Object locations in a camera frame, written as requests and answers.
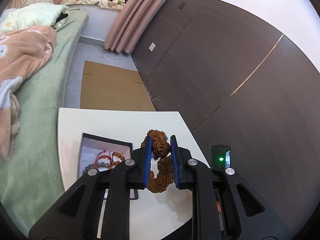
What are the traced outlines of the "green bed sheet mattress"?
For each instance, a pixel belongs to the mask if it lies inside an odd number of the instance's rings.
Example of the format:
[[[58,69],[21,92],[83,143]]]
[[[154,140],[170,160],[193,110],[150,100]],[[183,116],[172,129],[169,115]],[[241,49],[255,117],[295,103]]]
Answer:
[[[27,235],[34,223],[64,193],[57,150],[57,117],[81,31],[89,19],[69,9],[57,29],[50,60],[15,92],[20,130],[12,158],[1,163],[1,203]]]

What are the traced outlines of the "white wall switch plate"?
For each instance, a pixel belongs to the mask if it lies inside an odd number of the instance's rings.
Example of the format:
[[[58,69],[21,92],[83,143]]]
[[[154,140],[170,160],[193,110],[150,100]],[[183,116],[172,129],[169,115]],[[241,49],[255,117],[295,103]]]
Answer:
[[[156,45],[154,43],[150,44],[149,51],[153,51]]]

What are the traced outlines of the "black square jewelry box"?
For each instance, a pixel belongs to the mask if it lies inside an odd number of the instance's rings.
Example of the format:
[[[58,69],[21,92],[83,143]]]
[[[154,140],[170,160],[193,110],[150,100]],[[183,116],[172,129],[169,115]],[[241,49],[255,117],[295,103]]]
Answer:
[[[78,158],[78,177],[96,168],[100,172],[115,168],[131,158],[133,144],[83,133]]]

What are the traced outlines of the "flattened cardboard sheet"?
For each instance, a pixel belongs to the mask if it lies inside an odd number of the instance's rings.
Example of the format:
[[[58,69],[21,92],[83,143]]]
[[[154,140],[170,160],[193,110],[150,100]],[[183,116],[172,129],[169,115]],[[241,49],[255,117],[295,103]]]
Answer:
[[[85,61],[81,109],[154,111],[137,71]]]

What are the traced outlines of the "light green pillow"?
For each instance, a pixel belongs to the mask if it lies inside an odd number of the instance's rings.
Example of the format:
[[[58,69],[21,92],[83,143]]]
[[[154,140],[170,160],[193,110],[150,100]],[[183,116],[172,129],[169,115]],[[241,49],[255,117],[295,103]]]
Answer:
[[[1,15],[1,34],[36,25],[53,26],[67,9],[66,5],[46,2],[31,4],[20,9],[5,9]]]

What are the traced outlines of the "pink curtain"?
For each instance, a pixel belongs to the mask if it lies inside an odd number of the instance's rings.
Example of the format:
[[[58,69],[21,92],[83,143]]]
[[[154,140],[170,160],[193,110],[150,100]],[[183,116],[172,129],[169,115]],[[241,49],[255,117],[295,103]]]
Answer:
[[[153,16],[165,0],[128,0],[115,19],[104,47],[117,53],[132,53],[152,20]]]

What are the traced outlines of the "pink fleece blanket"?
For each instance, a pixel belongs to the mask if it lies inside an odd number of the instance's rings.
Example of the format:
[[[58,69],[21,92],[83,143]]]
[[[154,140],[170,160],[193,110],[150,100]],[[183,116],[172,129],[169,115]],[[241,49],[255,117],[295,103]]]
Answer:
[[[21,84],[51,58],[57,33],[33,26],[1,35],[1,162],[9,161],[19,132],[20,104],[14,95]]]

